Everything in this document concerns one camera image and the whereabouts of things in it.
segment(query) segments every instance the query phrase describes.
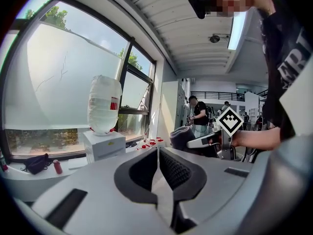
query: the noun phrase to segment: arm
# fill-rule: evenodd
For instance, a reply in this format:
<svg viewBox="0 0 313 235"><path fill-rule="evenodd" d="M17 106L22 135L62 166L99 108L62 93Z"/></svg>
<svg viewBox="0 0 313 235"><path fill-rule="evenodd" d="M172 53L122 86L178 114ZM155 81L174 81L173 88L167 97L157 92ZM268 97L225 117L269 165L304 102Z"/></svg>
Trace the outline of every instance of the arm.
<svg viewBox="0 0 313 235"><path fill-rule="evenodd" d="M237 131L233 136L233 146L245 146L261 150L274 150L280 145L280 128L266 131Z"/></svg>
<svg viewBox="0 0 313 235"><path fill-rule="evenodd" d="M201 111L200 111L200 114L199 114L199 115L194 116L194 118L193 118L193 119L199 119L199 118L202 118L202 117L205 117L205 116L206 116L206 114L205 114L205 110L201 110Z"/></svg>

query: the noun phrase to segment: black slot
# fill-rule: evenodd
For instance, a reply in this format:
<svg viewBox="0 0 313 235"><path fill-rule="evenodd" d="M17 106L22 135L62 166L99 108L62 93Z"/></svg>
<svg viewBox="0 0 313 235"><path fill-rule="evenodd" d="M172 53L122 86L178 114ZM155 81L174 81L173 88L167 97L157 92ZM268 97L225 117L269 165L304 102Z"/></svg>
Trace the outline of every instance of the black slot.
<svg viewBox="0 0 313 235"><path fill-rule="evenodd" d="M114 182L131 201L157 205L157 196L151 192L156 170L157 148L152 148L121 164L114 173Z"/></svg>
<svg viewBox="0 0 313 235"><path fill-rule="evenodd" d="M84 190L73 189L49 214L46 220L62 230L86 195L87 192Z"/></svg>
<svg viewBox="0 0 313 235"><path fill-rule="evenodd" d="M246 178L249 175L249 172L246 170L240 170L240 169L235 169L235 168L227 168L224 172L227 172L229 174L239 176L242 178Z"/></svg>

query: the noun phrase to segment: black t-shirt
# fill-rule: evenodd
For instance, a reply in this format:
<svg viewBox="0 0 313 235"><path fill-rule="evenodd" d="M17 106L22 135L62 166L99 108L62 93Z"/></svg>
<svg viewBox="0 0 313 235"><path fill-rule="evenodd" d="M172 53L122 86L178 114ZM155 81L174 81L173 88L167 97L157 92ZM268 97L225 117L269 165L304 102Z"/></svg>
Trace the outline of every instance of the black t-shirt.
<svg viewBox="0 0 313 235"><path fill-rule="evenodd" d="M245 123L248 123L248 121L249 121L249 116L245 115Z"/></svg>
<svg viewBox="0 0 313 235"><path fill-rule="evenodd" d="M194 120L194 124L197 124L197 125L207 125L208 122L209 122L209 119L208 119L208 112L207 112L207 108L206 108L206 105L205 103L199 101L197 103L197 105L195 106L195 110L194 110L194 114L197 116L200 114L200 112L202 110L205 110L205 114L206 116L202 117L202 118L198 118L198 119L195 119Z"/></svg>
<svg viewBox="0 0 313 235"><path fill-rule="evenodd" d="M273 0L276 12L263 17L261 26L265 58L268 65L268 96L263 107L264 118L281 128L281 140L294 136L290 119L279 98L305 67L312 41L292 14L286 0Z"/></svg>

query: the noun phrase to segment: black bag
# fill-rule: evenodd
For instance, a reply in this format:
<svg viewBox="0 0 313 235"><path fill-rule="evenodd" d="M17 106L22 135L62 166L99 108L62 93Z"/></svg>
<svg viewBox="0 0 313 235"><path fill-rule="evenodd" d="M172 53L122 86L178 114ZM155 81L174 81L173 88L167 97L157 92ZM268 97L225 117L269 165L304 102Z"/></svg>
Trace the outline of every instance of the black bag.
<svg viewBox="0 0 313 235"><path fill-rule="evenodd" d="M47 170L48 166L52 164L52 162L48 162L49 155L46 153L44 155L32 157L29 159L26 159L24 161L25 169L22 169L22 171L30 171L32 174L37 174L41 172L42 170Z"/></svg>

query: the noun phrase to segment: window frame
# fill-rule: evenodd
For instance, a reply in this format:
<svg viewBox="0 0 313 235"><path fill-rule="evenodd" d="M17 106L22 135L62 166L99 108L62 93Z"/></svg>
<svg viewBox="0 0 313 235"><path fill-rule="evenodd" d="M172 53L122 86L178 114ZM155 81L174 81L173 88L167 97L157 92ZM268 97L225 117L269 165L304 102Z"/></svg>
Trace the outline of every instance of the window frame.
<svg viewBox="0 0 313 235"><path fill-rule="evenodd" d="M1 151L9 164L10 162L23 162L25 159L33 157L31 155L27 156L20 156L20 155L12 155L8 140L6 136L6 129L4 127L4 97L5 97L5 88L6 88L6 77L8 74L8 71L12 68L11 63L12 60L15 58L16 53L18 49L22 46L23 42L28 38L30 34L32 34L32 29L36 26L36 24L40 21L41 17L48 12L53 6L55 6L58 2L64 2L67 3L70 6L73 6L77 9L80 9L81 11L91 15L92 17L96 18L100 22L102 22L104 25L110 27L112 30L114 30L117 34L122 36L124 39L128 41L121 65L120 65L120 75L117 77L117 80L121 83L122 89L124 88L125 83L125 77L126 73L130 72L137 76L138 78L146 81L149 83L149 107L148 111L141 111L141 110L135 110L135 109L129 109L129 108L121 108L121 102L122 102L122 96L120 100L120 106L119 106L119 114L133 114L133 115L144 115L145 116L145 128L149 126L149 120L150 120L150 111L151 111L151 104L152 104L152 92L153 92L153 84L154 81L149 78L146 74L142 73L132 65L128 64L128 59L132 50L132 47L136 47L154 66L154 76L156 72L156 62L153 60L153 58L135 41L134 37L131 37L128 35L124 30L122 30L119 26L111 22L109 19L107 19L102 14L98 13L97 11L93 10L92 8L88 7L87 5L84 5L76 0L50 0L49 2L45 3L41 8L39 8L34 15L30 19L14 19L9 31L12 30L18 30L18 35L16 36L15 40L13 41L10 49L8 50L8 53L6 55L6 58L3 62L3 66L1 68L0 72L0 99L1 99L1 107L0 107L0 148ZM115 129L118 130L118 121L116 123ZM78 151L78 152L69 152L59 155L53 155L49 154L49 158L51 160L58 159L58 160L68 160L72 158L79 158L86 156L85 150Z"/></svg>

